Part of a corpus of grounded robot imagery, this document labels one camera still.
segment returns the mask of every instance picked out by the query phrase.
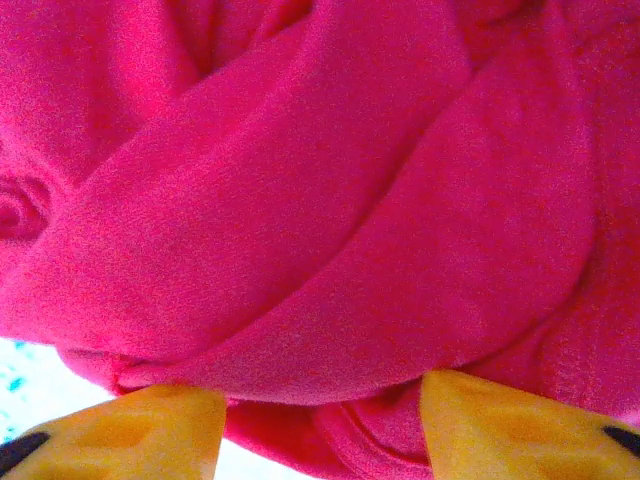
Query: pink fleece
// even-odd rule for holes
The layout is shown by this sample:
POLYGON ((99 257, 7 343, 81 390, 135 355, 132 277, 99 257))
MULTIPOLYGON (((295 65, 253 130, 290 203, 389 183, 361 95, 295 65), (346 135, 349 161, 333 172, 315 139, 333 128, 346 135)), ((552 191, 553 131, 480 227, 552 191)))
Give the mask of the pink fleece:
POLYGON ((640 0, 1 10, 0 335, 327 479, 434 368, 640 421, 640 0))

